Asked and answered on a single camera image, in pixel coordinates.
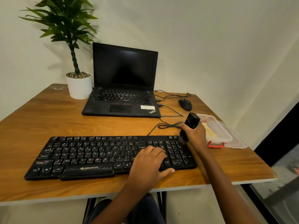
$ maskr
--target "person's leg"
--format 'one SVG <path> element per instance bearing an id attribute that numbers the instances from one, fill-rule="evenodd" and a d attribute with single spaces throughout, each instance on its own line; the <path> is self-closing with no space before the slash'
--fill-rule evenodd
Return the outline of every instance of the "person's leg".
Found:
<path id="1" fill-rule="evenodd" d="M 85 219 L 84 224 L 90 224 L 110 203 L 112 200 L 105 199 L 99 202 L 93 209 L 90 215 Z"/>
<path id="2" fill-rule="evenodd" d="M 147 193 L 128 215 L 129 224 L 165 224 L 161 212 L 150 193 Z"/>

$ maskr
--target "hand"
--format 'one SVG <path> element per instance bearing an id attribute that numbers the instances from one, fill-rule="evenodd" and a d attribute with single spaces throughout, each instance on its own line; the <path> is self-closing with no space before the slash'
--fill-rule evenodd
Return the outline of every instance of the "hand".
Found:
<path id="1" fill-rule="evenodd" d="M 196 152 L 201 152 L 207 148 L 207 139 L 205 128 L 201 122 L 198 123 L 195 129 L 191 129 L 186 124 L 182 125 L 182 130 L 185 131 L 189 142 L 192 144 Z"/>
<path id="2" fill-rule="evenodd" d="M 165 151 L 159 147 L 148 146 L 146 149 L 141 149 L 134 159 L 127 184 L 144 196 L 162 178 L 175 171 L 169 168 L 159 172 L 160 165 L 166 157 Z"/>

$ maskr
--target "black cable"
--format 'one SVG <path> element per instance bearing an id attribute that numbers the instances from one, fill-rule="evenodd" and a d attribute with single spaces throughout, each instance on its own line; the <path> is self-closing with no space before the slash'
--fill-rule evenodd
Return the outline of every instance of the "black cable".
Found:
<path id="1" fill-rule="evenodd" d="M 162 107 L 162 106 L 167 107 L 167 108 L 171 109 L 172 111 L 176 112 L 176 113 L 178 114 L 178 116 L 161 116 L 161 117 L 160 117 L 160 120 L 161 120 L 163 123 L 160 122 L 160 123 L 158 123 L 157 125 L 155 125 L 155 127 L 148 133 L 148 135 L 150 135 L 150 133 L 151 133 L 157 126 L 158 126 L 159 129 L 165 129 L 165 128 L 169 128 L 169 127 L 175 127 L 175 128 L 180 129 L 181 126 L 183 125 L 183 122 L 182 122 L 182 121 L 180 121 L 180 122 L 176 122 L 176 123 L 174 123 L 174 124 L 170 124 L 170 123 L 167 123 L 167 122 L 163 121 L 163 120 L 161 119 L 162 117 L 183 117 L 183 115 L 181 115 L 180 113 L 178 113 L 177 111 L 173 110 L 172 108 L 170 108 L 170 107 L 168 107 L 168 106 L 166 106 L 166 105 L 160 105 L 160 104 L 158 104 L 158 107 Z"/>
<path id="2" fill-rule="evenodd" d="M 167 96 L 165 96 L 165 97 L 162 97 L 162 96 L 159 96 L 159 95 L 155 95 L 155 96 L 157 96 L 157 97 L 164 98 L 164 100 L 157 100 L 157 102 L 165 101 L 166 98 L 181 98 L 181 99 L 182 99 L 183 97 L 189 97 L 189 96 L 191 96 L 190 93 L 186 93 L 186 94 L 187 94 L 186 96 L 181 96 L 181 95 L 177 95 L 177 94 L 167 93 L 167 92 L 165 92 L 165 91 L 163 91 L 163 90 L 154 90 L 154 92 L 158 92 L 158 91 L 162 91 L 162 92 L 164 92 L 164 93 L 166 93 L 166 94 L 169 94 L 169 95 L 167 95 Z"/>

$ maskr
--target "table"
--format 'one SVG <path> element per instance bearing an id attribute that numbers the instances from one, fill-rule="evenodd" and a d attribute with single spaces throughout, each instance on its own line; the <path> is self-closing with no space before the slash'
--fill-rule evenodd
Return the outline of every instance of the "table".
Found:
<path id="1" fill-rule="evenodd" d="M 213 115 L 221 120 L 196 95 L 188 100 L 192 102 L 192 112 Z M 85 103 L 86 100 L 72 99 L 67 85 L 52 84 L 0 122 L 0 205 L 93 198 L 122 189 L 128 175 L 77 181 L 23 179 L 51 136 L 147 135 L 160 122 L 152 118 L 83 116 L 81 112 Z M 178 98 L 166 99 L 162 104 L 184 115 L 164 118 L 165 121 L 185 121 L 189 112 L 179 106 Z M 161 107 L 160 112 L 162 115 L 176 115 L 166 107 Z M 156 128 L 151 135 L 179 135 L 179 131 L 177 128 Z M 266 182 L 277 177 L 250 148 L 211 151 L 233 184 Z M 197 156 L 195 160 L 198 168 L 176 171 L 152 192 L 199 188 L 209 184 L 201 161 Z"/>

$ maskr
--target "wooden tabletop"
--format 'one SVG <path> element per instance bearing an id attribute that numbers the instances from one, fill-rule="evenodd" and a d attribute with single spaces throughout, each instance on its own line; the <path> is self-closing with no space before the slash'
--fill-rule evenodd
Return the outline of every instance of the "wooden tabletop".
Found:
<path id="1" fill-rule="evenodd" d="M 213 115 L 221 120 L 196 95 L 188 97 L 192 112 Z M 0 122 L 0 205 L 25 201 L 51 201 L 89 198 L 119 192 L 128 175 L 113 178 L 60 181 L 25 181 L 24 175 L 52 136 L 114 136 L 147 135 L 160 122 L 152 118 L 97 117 L 81 114 L 86 100 L 69 96 L 67 85 L 52 84 L 37 96 Z M 178 98 L 166 99 L 167 105 L 184 115 L 180 118 L 164 118 L 166 122 L 185 121 L 189 112 L 178 104 Z M 176 115 L 161 107 L 161 115 Z M 156 128 L 151 135 L 179 135 L 179 129 Z M 233 184 L 274 180 L 274 171 L 250 148 L 211 149 L 216 161 Z M 209 184 L 199 158 L 198 168 L 180 170 L 163 179 L 153 191 L 196 188 Z"/>

